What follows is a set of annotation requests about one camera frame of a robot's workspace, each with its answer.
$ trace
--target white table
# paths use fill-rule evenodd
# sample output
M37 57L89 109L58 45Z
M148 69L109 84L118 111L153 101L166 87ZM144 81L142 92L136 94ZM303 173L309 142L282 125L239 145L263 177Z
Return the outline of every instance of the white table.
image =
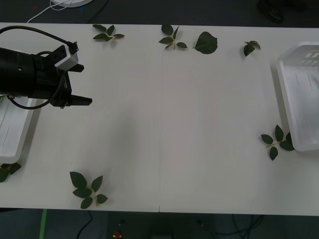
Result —
M319 215L318 152L279 149L271 161L259 139L276 124L289 131L271 64L319 41L317 29L181 26L189 48L203 31L218 38L203 55L164 51L160 26L116 25L117 44L92 40L91 25L32 26L79 42L86 69L70 73L72 89L93 103L34 112L0 207L79 209L69 177L78 171L105 176L109 200L90 210ZM262 50L245 58L250 40ZM58 46L23 30L0 36L0 47L27 53Z

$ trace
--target dark floor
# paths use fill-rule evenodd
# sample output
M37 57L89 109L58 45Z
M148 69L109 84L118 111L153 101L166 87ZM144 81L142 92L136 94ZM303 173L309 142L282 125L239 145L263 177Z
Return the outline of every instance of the dark floor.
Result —
M88 23L106 1L93 0L62 11L49 9L32 22ZM304 1L307 11L285 9L285 22L276 24L257 11L258 0L109 0L90 23L319 27L319 1ZM49 0L2 0L0 22L27 22L48 6Z
M163 234L174 234L176 239L214 239L214 232L235 231L231 215L91 213L93 220L82 231L79 239L111 239L118 229L122 231L123 239L156 239L152 236ZM0 213L0 238L39 238L41 214L40 209ZM87 211L48 210L44 238L76 239L78 232L89 219ZM247 228L250 219L249 215L235 216L239 229ZM262 223L252 231L250 239L316 239L319 238L318 223L319 217L265 216ZM219 238L240 239L238 234Z

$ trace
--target red object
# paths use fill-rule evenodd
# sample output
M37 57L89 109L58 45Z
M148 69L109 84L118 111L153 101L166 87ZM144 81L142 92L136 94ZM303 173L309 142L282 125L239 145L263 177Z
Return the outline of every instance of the red object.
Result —
M113 237L119 239L122 238L122 234L120 232L116 232L115 235L113 235Z

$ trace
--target green leaf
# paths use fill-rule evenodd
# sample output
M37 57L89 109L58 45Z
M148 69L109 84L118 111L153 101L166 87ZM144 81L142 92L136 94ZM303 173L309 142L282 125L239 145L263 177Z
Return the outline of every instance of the green leaf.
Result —
M0 168L0 183L4 182L9 175L9 170L7 168Z
M200 34L195 50L203 54L211 54L217 49L217 38L205 31Z
M84 199L81 203L81 208L82 209L87 209L93 202L93 198L88 197L86 199Z
M89 188L78 188L73 191L73 194L79 198L87 198L92 194L92 190Z
M106 34L108 34L109 36L112 35L114 29L115 29L114 25L110 26L109 29L107 29Z
M173 39L176 38L176 34L177 34L178 29L179 29L179 26L176 28L176 30L175 30L175 32L174 32Z
M99 194L98 196L96 196L97 201L99 204L105 203L106 200L108 199L105 195L103 194Z
M258 50L261 49L261 47L257 41L250 41L249 43L252 44L255 49L258 49Z
M76 188L85 188L87 186L86 179L78 172L70 172L72 184Z
M247 45L244 47L244 54L245 56L248 56L250 53L252 53L255 50L253 45L249 42L247 42Z
M18 171L21 168L21 165L18 163L14 163L11 168L9 169L9 173L12 175L14 174L16 171Z
M278 142L282 141L284 139L284 132L283 130L279 127L279 125L276 125L276 129L275 129L275 136L276 136L276 140Z
M291 144L293 143L293 140L291 139L291 134L290 134L290 132L286 135L286 140L287 140L288 142L290 142Z
M159 43L162 44L170 44L173 42L173 38L171 37L164 37L162 40L159 41Z
M9 163L4 163L1 165L1 168L9 168L11 167L12 164L9 164Z
M271 158L272 161L274 161L274 159L277 157L278 155L278 150L276 147L271 147L270 152L269 152L269 156Z
M94 192L99 190L99 188L102 184L102 181L103 181L103 176L100 176L100 177L94 179L94 181L92 182L92 189L94 190Z
M180 48L183 48L183 49L186 49L187 46L184 42L179 42L178 44L176 44L176 46L180 47Z
M295 150L293 144L292 144L291 142L287 141L287 140L280 142L279 145L280 145L280 147L281 147L282 149L287 150L287 151L293 151L293 150Z
M168 49L168 48L169 48L170 46L172 46L172 45L173 45L173 43L167 45L167 46L165 47L165 49Z
M94 24L93 25L96 29L102 31L102 32L106 32L106 27L99 25L99 24Z
M162 25L161 31L166 35L172 35L173 34L173 28L171 25Z
M105 38L105 41L110 41L110 40L112 40L113 38L112 37L106 37Z
M274 142L273 138L271 138L267 134L262 134L261 139L266 143L266 144L272 144Z
M93 37L93 39L105 39L107 38L108 36L105 34L105 33L100 33L98 35L96 35L95 37Z
M115 39L121 39L121 38L123 38L125 36L122 35L122 34L115 34L114 37L115 37Z

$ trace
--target plastic tray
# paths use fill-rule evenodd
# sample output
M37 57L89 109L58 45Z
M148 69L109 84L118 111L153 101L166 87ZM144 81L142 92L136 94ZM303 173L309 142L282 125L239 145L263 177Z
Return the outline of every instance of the plastic tray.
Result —
M319 42L291 48L277 69L295 149L319 149Z
M15 99L24 106L35 106L36 99ZM0 163L19 160L33 111L13 105L7 98L0 103Z

